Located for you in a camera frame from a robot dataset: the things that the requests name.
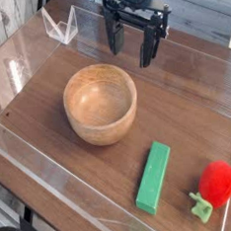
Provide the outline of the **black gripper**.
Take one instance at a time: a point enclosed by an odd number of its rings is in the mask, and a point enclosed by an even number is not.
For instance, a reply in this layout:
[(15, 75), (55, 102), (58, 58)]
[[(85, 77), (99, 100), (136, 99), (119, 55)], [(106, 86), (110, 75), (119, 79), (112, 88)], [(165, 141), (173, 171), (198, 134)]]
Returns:
[[(136, 27), (145, 23), (154, 26), (144, 28), (144, 42), (140, 48), (140, 67), (148, 67), (156, 56), (159, 45), (159, 35), (164, 38), (168, 33), (168, 20), (171, 14), (170, 5), (159, 0), (103, 0), (103, 6), (113, 11), (119, 11), (127, 19), (133, 20)], [(124, 45), (124, 29), (119, 14), (108, 9), (104, 10), (106, 32), (110, 50), (117, 55)]]

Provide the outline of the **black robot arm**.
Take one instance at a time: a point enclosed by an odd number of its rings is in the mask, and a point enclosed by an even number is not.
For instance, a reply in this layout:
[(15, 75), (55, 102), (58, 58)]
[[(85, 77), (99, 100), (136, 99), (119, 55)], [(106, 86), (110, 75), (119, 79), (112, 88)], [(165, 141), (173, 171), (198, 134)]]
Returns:
[(123, 25), (143, 31), (140, 67), (148, 67), (157, 55), (160, 40), (168, 34), (170, 6), (155, 0), (103, 0), (103, 16), (110, 50), (117, 55), (124, 45)]

